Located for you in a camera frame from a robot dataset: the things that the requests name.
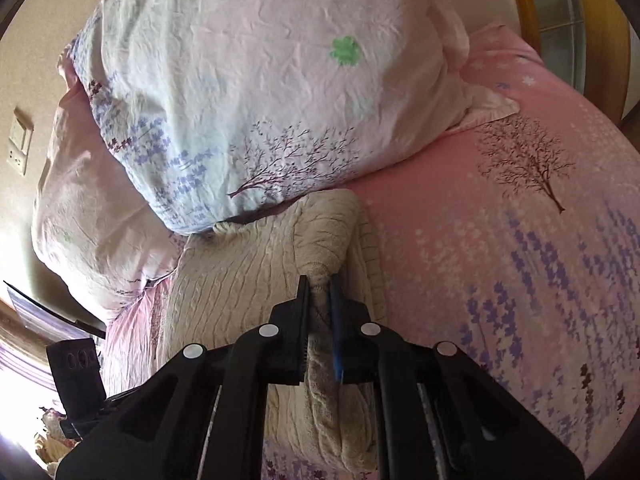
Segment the white lavender-print pillow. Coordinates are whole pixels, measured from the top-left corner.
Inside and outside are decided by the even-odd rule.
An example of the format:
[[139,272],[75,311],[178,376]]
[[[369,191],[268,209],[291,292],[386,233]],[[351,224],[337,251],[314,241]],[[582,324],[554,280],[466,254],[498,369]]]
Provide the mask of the white lavender-print pillow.
[[101,0],[67,48],[107,149],[183,235],[515,114],[462,79],[469,54],[450,0]]

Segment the wooden headboard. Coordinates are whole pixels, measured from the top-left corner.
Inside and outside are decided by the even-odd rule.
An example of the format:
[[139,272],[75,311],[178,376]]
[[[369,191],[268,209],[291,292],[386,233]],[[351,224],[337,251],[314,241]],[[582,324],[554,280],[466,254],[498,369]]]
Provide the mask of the wooden headboard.
[[615,0],[515,0],[544,64],[623,132],[639,127],[639,36]]

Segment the large pale pink floral pillow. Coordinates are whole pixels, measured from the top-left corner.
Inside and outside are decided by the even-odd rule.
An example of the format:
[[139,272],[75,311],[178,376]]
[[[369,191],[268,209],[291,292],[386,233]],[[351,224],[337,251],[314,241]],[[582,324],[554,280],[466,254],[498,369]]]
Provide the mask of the large pale pink floral pillow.
[[170,232],[108,151],[84,87],[58,103],[35,201],[32,246],[70,294],[105,324],[177,266]]

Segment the beige wall switch panel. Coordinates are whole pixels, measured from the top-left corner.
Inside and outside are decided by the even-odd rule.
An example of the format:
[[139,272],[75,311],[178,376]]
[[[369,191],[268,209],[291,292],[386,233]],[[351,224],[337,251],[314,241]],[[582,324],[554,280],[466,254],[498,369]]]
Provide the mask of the beige wall switch panel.
[[34,126],[30,119],[16,108],[13,111],[8,145],[6,146],[6,162],[21,177],[26,176],[33,133]]

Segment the beige cable-knit sweater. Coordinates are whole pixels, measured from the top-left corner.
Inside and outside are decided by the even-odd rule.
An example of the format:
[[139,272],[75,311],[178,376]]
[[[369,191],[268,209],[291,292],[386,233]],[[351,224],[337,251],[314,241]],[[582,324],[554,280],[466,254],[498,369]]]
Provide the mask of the beige cable-knit sweater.
[[310,281],[312,305],[303,385],[269,390],[269,440],[319,465],[351,474],[375,470],[373,393],[333,376],[328,287],[341,278],[347,298],[386,320],[374,227],[355,193],[310,193],[252,223],[221,222],[189,237],[160,322],[157,364],[191,342],[219,348],[268,321],[271,309]]

